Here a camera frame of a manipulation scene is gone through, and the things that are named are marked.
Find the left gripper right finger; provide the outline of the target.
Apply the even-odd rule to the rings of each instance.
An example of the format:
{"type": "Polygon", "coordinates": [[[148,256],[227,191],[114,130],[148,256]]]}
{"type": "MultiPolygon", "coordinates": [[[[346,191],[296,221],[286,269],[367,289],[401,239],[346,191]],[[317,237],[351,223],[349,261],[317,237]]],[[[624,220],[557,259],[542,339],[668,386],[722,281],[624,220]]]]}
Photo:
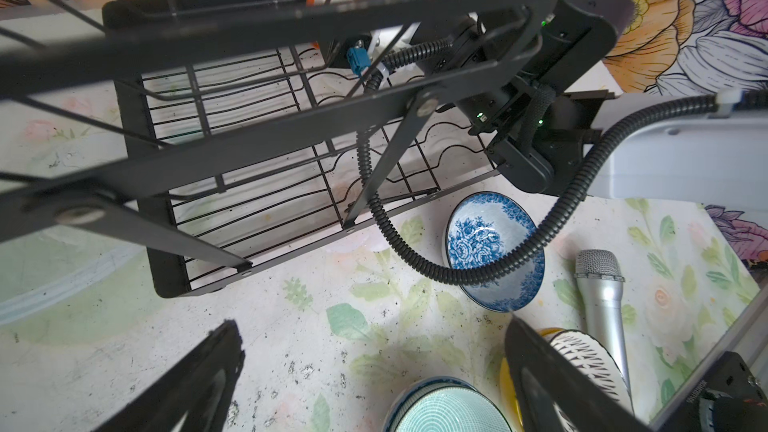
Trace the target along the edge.
{"type": "Polygon", "coordinates": [[[517,316],[505,332],[504,351],[525,431],[648,429],[517,316]]]}

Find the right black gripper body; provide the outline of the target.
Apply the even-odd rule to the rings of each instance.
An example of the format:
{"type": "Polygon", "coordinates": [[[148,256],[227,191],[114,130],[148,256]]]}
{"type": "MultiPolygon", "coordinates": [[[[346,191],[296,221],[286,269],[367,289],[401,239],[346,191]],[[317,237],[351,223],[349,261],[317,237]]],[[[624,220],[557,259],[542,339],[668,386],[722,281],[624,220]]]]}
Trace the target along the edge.
{"type": "Polygon", "coordinates": [[[518,47],[512,71],[492,83],[472,80],[470,92],[453,104],[468,117],[473,134],[492,135],[487,155],[517,188],[583,195],[633,127],[594,129],[595,110],[580,106],[567,90],[615,45],[630,15],[630,0],[557,0],[530,40],[523,28],[536,18],[529,7],[519,7],[415,22],[402,46],[376,58],[367,50],[383,44],[383,34],[326,42],[322,54],[340,54],[341,65],[372,93],[386,76],[410,65],[433,76],[501,62],[518,47]]]}

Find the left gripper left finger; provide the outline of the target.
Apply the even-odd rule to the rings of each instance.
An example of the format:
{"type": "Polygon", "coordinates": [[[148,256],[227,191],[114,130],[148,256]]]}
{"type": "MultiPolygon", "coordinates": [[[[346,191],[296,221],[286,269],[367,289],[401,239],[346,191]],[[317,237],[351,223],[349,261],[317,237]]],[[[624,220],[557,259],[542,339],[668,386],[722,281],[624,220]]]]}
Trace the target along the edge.
{"type": "Polygon", "coordinates": [[[243,369],[238,326],[226,320],[99,431],[221,431],[243,369]]]}

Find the blue floral ceramic bowl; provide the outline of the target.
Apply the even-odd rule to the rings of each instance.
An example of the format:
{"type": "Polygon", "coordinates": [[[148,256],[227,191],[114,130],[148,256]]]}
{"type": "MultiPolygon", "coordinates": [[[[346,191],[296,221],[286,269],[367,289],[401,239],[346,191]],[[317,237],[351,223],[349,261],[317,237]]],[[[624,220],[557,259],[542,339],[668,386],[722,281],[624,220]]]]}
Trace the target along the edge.
{"type": "MultiPolygon", "coordinates": [[[[456,269],[487,265],[509,253],[535,229],[532,218],[513,199],[497,192],[478,192],[453,210],[445,233],[444,257],[448,266],[456,269]]],[[[487,310],[509,313],[533,301],[544,274],[545,253],[539,251],[513,273],[462,290],[487,310]]]]}

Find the mint green ceramic bowl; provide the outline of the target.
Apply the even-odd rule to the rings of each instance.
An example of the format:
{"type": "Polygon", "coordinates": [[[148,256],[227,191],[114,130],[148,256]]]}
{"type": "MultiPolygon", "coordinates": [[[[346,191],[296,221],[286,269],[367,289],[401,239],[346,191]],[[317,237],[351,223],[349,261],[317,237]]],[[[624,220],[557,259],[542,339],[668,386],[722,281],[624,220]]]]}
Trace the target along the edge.
{"type": "Polygon", "coordinates": [[[511,431],[498,407],[468,382],[436,376],[414,383],[390,407],[382,431],[511,431]]]}

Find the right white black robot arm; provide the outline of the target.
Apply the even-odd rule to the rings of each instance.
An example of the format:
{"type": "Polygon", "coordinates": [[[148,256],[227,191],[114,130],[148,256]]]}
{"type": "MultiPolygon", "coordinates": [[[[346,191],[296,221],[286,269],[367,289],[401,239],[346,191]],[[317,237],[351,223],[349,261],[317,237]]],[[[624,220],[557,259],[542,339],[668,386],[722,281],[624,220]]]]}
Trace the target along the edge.
{"type": "Polygon", "coordinates": [[[368,92],[410,66],[497,65],[447,104],[521,191],[767,205],[767,0],[498,5],[321,49],[368,92]]]}

